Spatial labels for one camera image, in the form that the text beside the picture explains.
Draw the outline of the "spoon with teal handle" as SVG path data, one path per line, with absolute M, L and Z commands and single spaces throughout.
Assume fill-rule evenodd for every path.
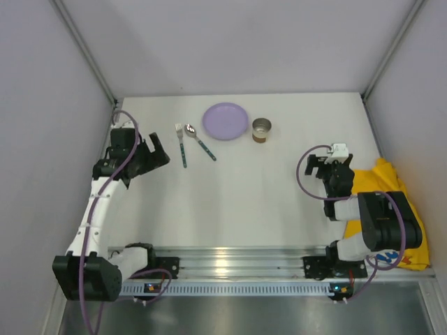
M 198 137 L 196 129 L 191 124 L 185 124 L 184 130 L 189 137 L 193 138 L 200 145 L 200 147 L 206 152 L 206 154 L 213 161 L 217 160 L 216 156 L 208 149 L 205 143 Z

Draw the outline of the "yellow cartoon print cloth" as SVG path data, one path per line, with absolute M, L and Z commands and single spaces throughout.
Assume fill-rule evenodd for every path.
M 409 199 L 405 183 L 398 177 L 396 169 L 384 158 L 378 158 L 376 165 L 371 170 L 354 170 L 352 192 L 370 191 L 401 191 L 405 194 L 409 206 L 421 228 L 423 240 L 418 248 L 407 248 L 404 257 L 398 264 L 399 268 L 411 271 L 424 271 L 430 266 L 430 252 L 427 243 L 425 226 L 416 211 L 415 206 Z

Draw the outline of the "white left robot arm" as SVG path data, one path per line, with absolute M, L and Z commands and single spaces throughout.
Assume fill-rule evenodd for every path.
M 153 150 L 134 128 L 114 128 L 105 157 L 94 165 L 82 222 L 66 253 L 55 256 L 52 263 L 68 300 L 113 302 L 123 281 L 155 268 L 155 252 L 148 243 L 131 243 L 109 255 L 112 219 L 131 180 L 170 162 L 158 135 L 150 133 L 149 138 Z

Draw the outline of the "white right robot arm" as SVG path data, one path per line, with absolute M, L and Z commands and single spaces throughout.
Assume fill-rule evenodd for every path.
M 330 221 L 346 221 L 351 233 L 325 248 L 332 263 L 360 262 L 385 251 L 397 252 L 398 265 L 407 250 L 423 245 L 423 229 L 403 190 L 378 180 L 378 170 L 353 170 L 353 154 L 341 159 L 305 154 L 305 175 L 323 183 L 323 211 Z

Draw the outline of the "black right arm base bracket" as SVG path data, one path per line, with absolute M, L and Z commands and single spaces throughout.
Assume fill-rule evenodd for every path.
M 329 260 L 325 256 L 303 257 L 305 278 L 322 281 L 327 278 L 367 278 L 363 261 Z

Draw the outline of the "black left arm base bracket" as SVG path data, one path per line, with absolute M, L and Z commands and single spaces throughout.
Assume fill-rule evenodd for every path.
M 149 269 L 165 269 L 170 272 L 173 279 L 177 279 L 180 269 L 179 264 L 179 257 L 156 256 Z

